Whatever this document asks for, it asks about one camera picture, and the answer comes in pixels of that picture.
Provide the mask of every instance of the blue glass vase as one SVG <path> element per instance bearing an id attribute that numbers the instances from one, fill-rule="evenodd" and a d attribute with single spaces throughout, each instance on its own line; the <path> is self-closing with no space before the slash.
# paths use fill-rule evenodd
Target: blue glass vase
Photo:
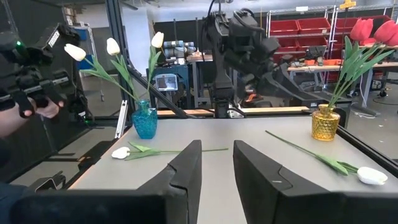
<path id="1" fill-rule="evenodd" d="M 157 129 L 157 110 L 149 107 L 149 100 L 140 100 L 132 122 L 141 139 L 152 139 Z"/>

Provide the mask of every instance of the white flower petal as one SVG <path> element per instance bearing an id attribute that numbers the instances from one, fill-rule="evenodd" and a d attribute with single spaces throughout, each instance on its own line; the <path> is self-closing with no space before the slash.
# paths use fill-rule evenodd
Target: white flower petal
<path id="1" fill-rule="evenodd" d="M 152 38 L 152 41 L 150 42 L 152 46 L 156 48 L 161 48 L 163 46 L 163 38 L 164 38 L 164 33 L 162 32 L 157 32 Z"/>
<path id="2" fill-rule="evenodd" d="M 112 157 L 115 159 L 125 159 L 130 156 L 130 149 L 128 147 L 121 147 L 112 152 Z"/>
<path id="3" fill-rule="evenodd" d="M 114 40 L 113 38 L 109 38 L 108 40 L 106 40 L 106 51 L 110 55 L 117 55 L 120 53 L 120 47 L 116 40 Z"/>
<path id="4" fill-rule="evenodd" d="M 86 52 L 83 49 L 72 44 L 66 44 L 63 49 L 78 62 L 81 62 L 86 57 Z"/>
<path id="5" fill-rule="evenodd" d="M 357 174 L 363 183 L 371 185 L 384 185 L 388 179 L 386 174 L 369 167 L 359 168 Z"/>

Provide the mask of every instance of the red tulip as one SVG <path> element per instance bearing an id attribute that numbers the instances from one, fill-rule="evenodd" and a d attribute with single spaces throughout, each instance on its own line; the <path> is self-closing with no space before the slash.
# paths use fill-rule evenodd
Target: red tulip
<path id="1" fill-rule="evenodd" d="M 394 21 L 390 20 L 388 22 L 383 23 L 380 28 L 377 29 L 376 33 L 374 33 L 374 38 L 378 42 L 387 42 L 392 36 L 395 34 L 396 24 Z"/>
<path id="2" fill-rule="evenodd" d="M 385 42 L 388 46 L 397 46 L 398 45 L 398 27 L 396 26 L 395 32 L 392 32 L 392 37 Z"/>
<path id="3" fill-rule="evenodd" d="M 353 40 L 364 41 L 369 38 L 373 29 L 373 19 L 358 19 L 350 33 Z"/>

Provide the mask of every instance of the sticker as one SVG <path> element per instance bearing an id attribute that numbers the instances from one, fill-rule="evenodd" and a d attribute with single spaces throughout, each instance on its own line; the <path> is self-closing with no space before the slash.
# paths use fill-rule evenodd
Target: sticker
<path id="1" fill-rule="evenodd" d="M 307 12 L 307 11 L 308 11 L 308 6 L 296 7 L 296 12 Z"/>
<path id="2" fill-rule="evenodd" d="M 53 47 L 59 37 L 60 37 L 60 33 L 58 31 L 55 31 L 54 35 L 51 37 L 51 39 L 49 41 L 49 45 L 51 47 Z"/>

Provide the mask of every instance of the workbench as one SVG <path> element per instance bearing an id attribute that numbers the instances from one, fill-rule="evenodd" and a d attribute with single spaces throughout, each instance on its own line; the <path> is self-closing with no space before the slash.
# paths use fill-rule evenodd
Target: workbench
<path id="1" fill-rule="evenodd" d="M 205 56 L 205 61 L 206 62 L 212 62 L 213 61 L 213 56 L 212 55 L 204 55 Z M 193 68 L 193 89 L 194 89 L 194 98 L 195 98 L 195 107 L 198 107 L 198 102 L 200 101 L 200 98 L 198 97 L 198 75 L 197 75 L 197 62 L 202 62 L 203 58 L 201 55 L 196 55 L 196 56 L 189 56 L 187 57 L 187 61 L 192 63 L 192 68 Z M 384 62 L 382 64 L 375 64 L 373 68 L 378 68 L 380 70 L 385 70 L 385 71 L 391 71 L 391 70 L 398 70 L 398 62 Z M 322 87 L 325 88 L 325 81 L 323 79 L 323 75 L 321 75 L 321 72 L 335 72 L 339 71 L 340 66 L 339 65 L 325 65 L 325 66 L 306 66 L 306 67 L 289 67 L 288 72 L 290 75 L 290 78 L 293 79 L 293 77 L 296 75 L 296 73 L 314 73 L 314 80 L 315 80 L 315 86 L 320 86 L 318 76 L 321 79 Z M 371 89 L 372 85 L 372 78 L 373 78 L 373 70 L 370 69 L 368 72 L 364 73 L 363 75 L 363 82 L 362 82 L 362 91 L 364 98 L 360 99 L 358 104 L 354 104 L 353 106 L 357 110 L 361 110 L 365 112 L 366 114 L 370 114 L 373 116 L 378 116 L 380 115 L 379 112 L 370 110 L 367 107 L 367 100 L 369 97 L 369 92 Z"/>
<path id="2" fill-rule="evenodd" d="M 297 175 L 330 192 L 398 192 L 398 167 L 392 160 L 339 128 L 334 141 L 322 142 L 311 137 L 311 116 L 305 108 L 254 108 L 261 118 L 246 119 L 163 119 L 173 115 L 160 111 L 154 139 L 139 139 L 134 128 L 116 141 L 101 159 L 71 185 L 69 190 L 134 190 L 158 174 L 176 154 L 160 154 L 132 161 L 113 159 L 114 150 L 129 146 L 129 141 L 158 150 L 182 151 L 193 140 L 201 140 L 202 149 L 229 148 L 227 151 L 203 152 L 202 184 L 198 212 L 199 224 L 247 223 L 235 183 L 234 140 L 242 140 Z M 191 114 L 209 113 L 189 111 Z M 343 177 L 312 156 L 265 133 L 268 130 L 316 153 L 372 167 L 388 176 L 383 186 L 362 184 L 355 175 Z"/>

